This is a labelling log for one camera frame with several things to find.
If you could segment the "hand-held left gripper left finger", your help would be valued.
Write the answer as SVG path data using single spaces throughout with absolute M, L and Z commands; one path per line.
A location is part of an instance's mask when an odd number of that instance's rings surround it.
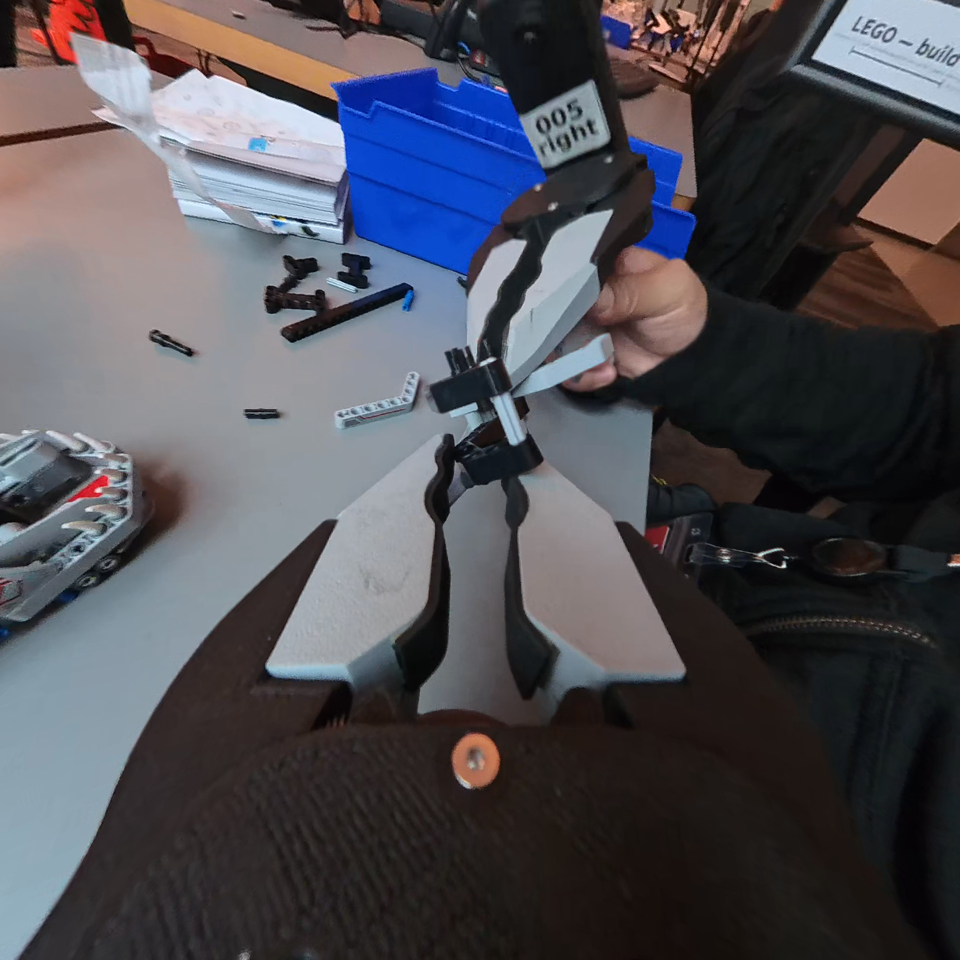
M 450 623 L 453 438 L 430 438 L 337 517 L 267 661 L 271 678 L 418 691 Z

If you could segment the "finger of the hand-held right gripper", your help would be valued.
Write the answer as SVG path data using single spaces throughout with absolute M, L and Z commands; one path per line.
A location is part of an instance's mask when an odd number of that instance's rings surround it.
M 500 238 L 474 256 L 466 295 L 466 344 L 477 361 L 521 362 L 535 307 L 538 243 Z
M 566 359 L 597 337 L 583 318 L 600 293 L 593 255 L 613 216 L 595 211 L 560 227 L 540 258 L 536 279 L 509 309 L 503 363 L 522 384 L 542 366 Z

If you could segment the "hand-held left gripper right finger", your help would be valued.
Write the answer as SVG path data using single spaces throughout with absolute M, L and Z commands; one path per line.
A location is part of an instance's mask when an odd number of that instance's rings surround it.
M 548 463 L 504 490 L 506 652 L 521 698 L 686 678 L 610 514 Z

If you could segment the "black and grey lego assembly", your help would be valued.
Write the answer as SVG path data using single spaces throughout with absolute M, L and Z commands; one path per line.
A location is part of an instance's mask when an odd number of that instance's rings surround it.
M 435 382 L 427 396 L 439 414 L 469 421 L 453 453 L 462 484 L 487 486 L 537 469 L 544 456 L 527 429 L 522 402 L 610 362 L 614 353 L 611 335 L 597 335 L 515 386 L 502 359 L 476 361 L 468 348 L 448 351 L 451 375 Z

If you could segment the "person's right forearm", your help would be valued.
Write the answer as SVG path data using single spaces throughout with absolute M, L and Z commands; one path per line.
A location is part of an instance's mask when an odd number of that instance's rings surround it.
M 843 328 L 705 290 L 701 334 L 633 379 L 641 402 L 810 495 L 958 492 L 958 326 Z

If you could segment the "long black lego beam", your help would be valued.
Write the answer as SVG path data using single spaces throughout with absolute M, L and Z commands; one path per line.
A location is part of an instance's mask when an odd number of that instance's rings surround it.
M 385 290 L 368 294 L 340 306 L 328 308 L 283 326 L 281 338 L 289 344 L 305 341 L 317 334 L 340 327 L 343 324 L 371 314 L 383 307 L 412 299 L 414 288 L 408 283 L 399 283 Z

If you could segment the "grey angled lego beam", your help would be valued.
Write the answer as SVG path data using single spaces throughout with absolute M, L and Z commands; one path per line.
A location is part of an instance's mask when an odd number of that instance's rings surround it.
M 421 385 L 421 375 L 412 370 L 406 374 L 399 394 L 338 410 L 333 414 L 333 424 L 346 430 L 404 416 L 414 410 Z

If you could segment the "black lego cross beam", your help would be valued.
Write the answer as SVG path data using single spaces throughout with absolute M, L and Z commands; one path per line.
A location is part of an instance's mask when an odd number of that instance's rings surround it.
M 263 291 L 263 305 L 270 315 L 283 310 L 303 310 L 321 313 L 328 308 L 327 294 L 324 290 L 314 293 L 298 292 L 299 278 L 290 275 L 278 285 L 268 285 Z

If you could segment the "grey lego car model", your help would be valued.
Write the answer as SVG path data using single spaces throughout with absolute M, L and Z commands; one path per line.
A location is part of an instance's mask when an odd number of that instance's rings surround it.
M 133 457 L 114 443 L 2 433 L 2 640 L 110 578 L 153 513 Z

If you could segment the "person's right hand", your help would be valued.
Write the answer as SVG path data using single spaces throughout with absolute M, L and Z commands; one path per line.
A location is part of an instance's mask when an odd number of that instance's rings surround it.
M 645 376 L 688 348 L 707 321 L 707 290 L 681 259 L 666 259 L 639 246 L 626 247 L 582 322 L 606 330 L 613 355 L 605 363 L 565 381 L 575 393 L 613 385 L 618 378 Z

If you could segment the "red badge card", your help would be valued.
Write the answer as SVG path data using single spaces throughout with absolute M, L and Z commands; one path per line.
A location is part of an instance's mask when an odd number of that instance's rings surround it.
M 650 526 L 644 539 L 675 569 L 696 579 L 709 552 L 714 515 L 709 511 L 676 517 Z

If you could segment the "blue plastic bin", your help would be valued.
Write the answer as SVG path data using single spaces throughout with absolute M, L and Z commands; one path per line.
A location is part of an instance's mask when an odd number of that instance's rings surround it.
M 335 84 L 355 233 L 467 272 L 522 193 L 547 173 L 625 139 L 595 78 L 544 85 L 518 113 L 509 93 L 443 83 L 435 69 Z

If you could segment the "grey table with wooden edge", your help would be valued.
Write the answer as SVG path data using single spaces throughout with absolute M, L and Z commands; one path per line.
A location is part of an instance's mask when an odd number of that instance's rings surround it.
M 427 57 L 406 40 L 360 32 L 315 30 L 310 21 L 265 2 L 127 1 L 133 26 L 182 42 L 320 97 L 336 99 L 335 83 L 357 77 L 434 68 L 450 87 L 466 78 L 461 66 Z M 660 85 L 621 103 L 628 134 L 682 156 L 672 205 L 691 210 L 697 196 L 690 96 Z

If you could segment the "black framed sign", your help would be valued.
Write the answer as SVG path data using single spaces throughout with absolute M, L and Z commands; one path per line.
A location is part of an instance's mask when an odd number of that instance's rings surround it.
M 958 149 L 958 2 L 784 2 L 781 12 L 798 19 L 785 75 Z

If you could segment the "clear plastic bag strip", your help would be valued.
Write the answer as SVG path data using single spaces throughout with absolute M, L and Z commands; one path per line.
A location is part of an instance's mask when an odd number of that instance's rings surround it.
M 203 202 L 221 210 L 229 222 L 262 234 L 278 235 L 254 213 L 212 198 L 191 166 L 186 149 L 164 141 L 151 102 L 151 71 L 132 50 L 84 34 L 74 34 L 80 78 L 112 111 L 119 124 L 146 146 Z

